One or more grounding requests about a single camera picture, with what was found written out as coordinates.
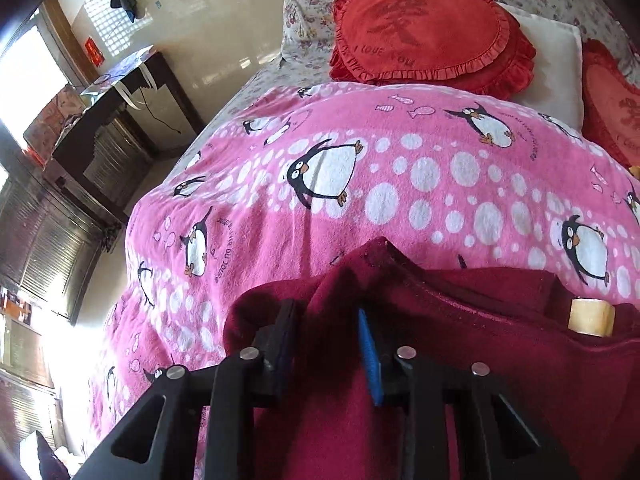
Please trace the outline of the left red heart cushion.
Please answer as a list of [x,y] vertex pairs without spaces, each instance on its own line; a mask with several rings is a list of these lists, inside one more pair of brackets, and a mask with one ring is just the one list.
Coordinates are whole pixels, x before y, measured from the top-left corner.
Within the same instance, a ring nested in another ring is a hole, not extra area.
[[329,75],[439,84],[507,99],[534,79],[536,49],[494,0],[335,0]]

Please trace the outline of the right red heart cushion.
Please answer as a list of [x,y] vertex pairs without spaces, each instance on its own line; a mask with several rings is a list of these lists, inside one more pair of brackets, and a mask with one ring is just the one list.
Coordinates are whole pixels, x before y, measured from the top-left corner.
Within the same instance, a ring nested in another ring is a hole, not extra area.
[[582,134],[625,168],[639,166],[639,88],[626,81],[602,42],[582,45]]

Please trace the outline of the dark red sweater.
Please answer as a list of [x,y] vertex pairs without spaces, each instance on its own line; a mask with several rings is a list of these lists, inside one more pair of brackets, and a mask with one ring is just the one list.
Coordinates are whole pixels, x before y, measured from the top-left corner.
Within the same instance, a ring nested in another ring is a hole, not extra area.
[[425,270],[378,238],[314,278],[269,281],[232,304],[228,352],[300,304],[283,398],[256,415],[259,479],[393,479],[400,414],[375,408],[358,344],[358,313],[438,364],[483,362],[566,449],[584,479],[639,474],[639,313],[619,304],[611,336],[572,332],[572,294],[552,274],[509,268]]

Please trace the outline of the red gift box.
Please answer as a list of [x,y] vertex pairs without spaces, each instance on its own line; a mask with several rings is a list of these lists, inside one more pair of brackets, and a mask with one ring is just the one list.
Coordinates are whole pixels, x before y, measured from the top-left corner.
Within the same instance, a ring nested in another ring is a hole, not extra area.
[[85,109],[76,89],[66,84],[27,127],[23,138],[42,159],[48,159],[63,130],[84,114]]

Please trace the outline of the white pillow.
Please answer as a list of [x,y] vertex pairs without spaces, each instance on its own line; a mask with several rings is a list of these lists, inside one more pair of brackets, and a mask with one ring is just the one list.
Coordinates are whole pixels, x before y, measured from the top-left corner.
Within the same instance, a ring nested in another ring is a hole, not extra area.
[[533,44],[534,79],[511,101],[554,118],[562,127],[582,132],[582,36],[570,24],[549,20],[501,3]]

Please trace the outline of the red paper window sticker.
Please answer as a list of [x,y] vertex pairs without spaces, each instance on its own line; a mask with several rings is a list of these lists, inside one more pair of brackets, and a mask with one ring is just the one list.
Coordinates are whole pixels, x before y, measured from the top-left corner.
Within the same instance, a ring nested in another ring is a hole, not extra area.
[[84,48],[92,65],[94,67],[101,67],[105,62],[105,58],[100,48],[91,37],[88,37],[85,41]]

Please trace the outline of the pink penguin blanket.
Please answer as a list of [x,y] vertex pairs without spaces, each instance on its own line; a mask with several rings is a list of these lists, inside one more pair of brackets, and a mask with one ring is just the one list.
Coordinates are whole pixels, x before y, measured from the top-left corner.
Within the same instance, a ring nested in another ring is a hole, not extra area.
[[427,84],[280,87],[205,130],[134,206],[90,426],[105,436],[172,363],[224,357],[233,301],[387,238],[427,269],[546,270],[639,299],[639,185],[520,104]]

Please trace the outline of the red heart cushion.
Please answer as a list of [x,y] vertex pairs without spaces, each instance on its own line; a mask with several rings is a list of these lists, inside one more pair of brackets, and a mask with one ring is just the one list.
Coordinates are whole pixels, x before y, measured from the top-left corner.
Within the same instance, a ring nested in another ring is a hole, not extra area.
[[625,168],[639,166],[639,88],[626,81],[602,42],[582,45],[582,134]]
[[439,84],[507,99],[534,79],[536,49],[494,0],[335,0],[329,75]]

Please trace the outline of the floral bed sheet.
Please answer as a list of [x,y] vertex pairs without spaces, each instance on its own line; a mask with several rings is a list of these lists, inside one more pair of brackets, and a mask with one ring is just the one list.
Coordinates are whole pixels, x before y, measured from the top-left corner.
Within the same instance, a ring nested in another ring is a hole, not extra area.
[[324,0],[333,14],[314,36],[317,1],[285,0],[284,65],[204,129],[168,185],[605,200],[631,182],[587,138],[599,106],[637,101],[598,0]]

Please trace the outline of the dark wooden side table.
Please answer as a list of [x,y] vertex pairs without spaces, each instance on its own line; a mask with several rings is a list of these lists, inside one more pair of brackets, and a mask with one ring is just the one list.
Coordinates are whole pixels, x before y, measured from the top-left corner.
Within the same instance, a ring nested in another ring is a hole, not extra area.
[[192,130],[201,132],[205,122],[182,88],[165,55],[157,47],[144,47],[128,55],[81,92],[80,96],[88,105],[76,122],[58,138],[44,166],[44,175],[62,195],[101,226],[105,222],[74,195],[70,186],[77,185],[93,203],[122,226],[128,222],[122,206],[107,197],[90,180],[88,169],[96,160],[99,132],[108,126],[122,128],[125,139],[134,144],[141,155],[151,162],[180,153],[178,148],[161,151],[130,114],[130,110],[134,108],[135,93],[144,89],[161,88],[169,91]]

